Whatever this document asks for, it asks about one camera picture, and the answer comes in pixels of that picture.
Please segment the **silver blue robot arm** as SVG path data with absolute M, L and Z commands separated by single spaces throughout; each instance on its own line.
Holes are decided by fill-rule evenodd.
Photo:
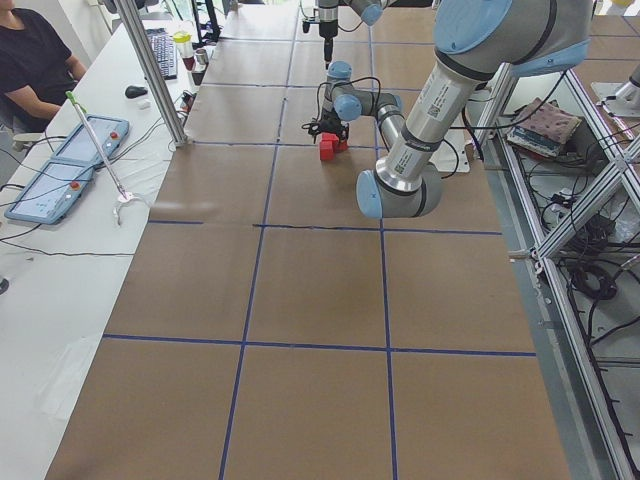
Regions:
M 310 16 L 303 21 L 303 30 L 308 31 L 310 25 L 317 25 L 320 37 L 323 39 L 323 58 L 328 68 L 333 61 L 334 39 L 340 31 L 345 31 L 340 24 L 340 13 L 350 10 L 358 19 L 356 28 L 360 25 L 373 26 L 383 14 L 383 11 L 394 4 L 394 1 L 380 0 L 320 0 L 311 7 Z
M 387 93 L 354 88 L 351 67 L 325 60 L 327 78 L 311 136 L 348 138 L 348 124 L 375 118 L 390 150 L 357 179 L 357 203 L 374 219 L 431 212 L 442 194 L 430 158 L 476 87 L 503 63 L 518 77 L 565 71 L 581 63 L 589 45 L 589 1 L 444 1 L 434 24 L 435 66 L 408 115 Z

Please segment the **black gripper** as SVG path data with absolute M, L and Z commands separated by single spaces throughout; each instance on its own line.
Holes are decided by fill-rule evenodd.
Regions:
M 319 118 L 312 119 L 308 124 L 308 134 L 316 139 L 317 136 L 329 133 L 336 135 L 339 140 L 349 138 L 349 125 L 344 123 L 336 114 L 322 114 Z
M 338 35 L 338 21 L 321 21 L 319 23 L 319 34 L 324 39 L 324 62 L 325 68 L 328 69 L 333 57 L 333 38 Z

